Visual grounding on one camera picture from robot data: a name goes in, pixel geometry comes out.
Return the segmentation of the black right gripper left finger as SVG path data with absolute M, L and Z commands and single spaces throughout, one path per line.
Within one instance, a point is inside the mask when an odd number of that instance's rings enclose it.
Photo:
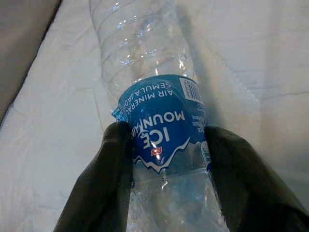
M 132 182 L 128 123 L 114 122 L 77 178 L 53 232 L 126 232 Z

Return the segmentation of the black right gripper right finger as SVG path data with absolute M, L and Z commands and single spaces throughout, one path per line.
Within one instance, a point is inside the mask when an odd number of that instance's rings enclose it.
M 230 232 L 309 232 L 309 212 L 245 139 L 210 126 L 206 139 Z

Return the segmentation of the clear plastic water bottle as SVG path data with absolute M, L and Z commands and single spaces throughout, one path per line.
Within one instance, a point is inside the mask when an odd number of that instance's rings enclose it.
M 111 114 L 133 141 L 127 232 L 229 232 L 174 0 L 89 0 Z

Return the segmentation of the grey bed headboard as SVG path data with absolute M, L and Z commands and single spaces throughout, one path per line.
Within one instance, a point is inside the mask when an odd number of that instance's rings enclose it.
M 62 0 L 0 0 L 0 124 Z

